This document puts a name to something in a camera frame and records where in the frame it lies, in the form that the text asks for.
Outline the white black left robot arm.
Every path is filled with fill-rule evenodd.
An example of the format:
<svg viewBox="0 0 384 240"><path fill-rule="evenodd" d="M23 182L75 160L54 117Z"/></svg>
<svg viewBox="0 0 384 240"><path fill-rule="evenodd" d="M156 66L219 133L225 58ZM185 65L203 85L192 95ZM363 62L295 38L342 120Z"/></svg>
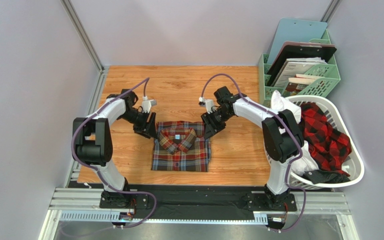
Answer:
<svg viewBox="0 0 384 240"><path fill-rule="evenodd" d="M157 138L156 113L152 111L157 101L144 96L141 106L136 108L138 99L131 89L123 89L119 94L107 96L94 113L73 121L72 157L82 166L92 169L108 193L126 196L130 190L128 180L112 161L111 125L117 120L125 120L132 124L135 134L147 139Z"/></svg>

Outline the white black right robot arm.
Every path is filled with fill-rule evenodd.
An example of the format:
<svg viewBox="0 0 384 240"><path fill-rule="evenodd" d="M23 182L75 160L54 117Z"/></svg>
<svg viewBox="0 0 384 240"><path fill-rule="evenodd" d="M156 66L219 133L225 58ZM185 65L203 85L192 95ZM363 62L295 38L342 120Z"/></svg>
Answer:
<svg viewBox="0 0 384 240"><path fill-rule="evenodd" d="M241 92L232 94L227 87L219 88L216 100L201 96L199 105L206 112L201 115L204 138L209 139L226 128L227 120L242 117L262 129L264 149L270 159L270 174L265 193L273 201L280 201L288 194L289 162L302 154L304 138L294 114L286 110L267 108Z"/></svg>

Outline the brown blue red plaid shirt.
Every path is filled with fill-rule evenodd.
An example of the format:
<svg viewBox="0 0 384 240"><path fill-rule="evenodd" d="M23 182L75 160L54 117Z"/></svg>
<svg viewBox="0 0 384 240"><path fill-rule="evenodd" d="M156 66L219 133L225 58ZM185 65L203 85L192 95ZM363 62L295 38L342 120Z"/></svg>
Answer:
<svg viewBox="0 0 384 240"><path fill-rule="evenodd" d="M209 171L212 150L202 122L160 121L156 127L151 170Z"/></svg>

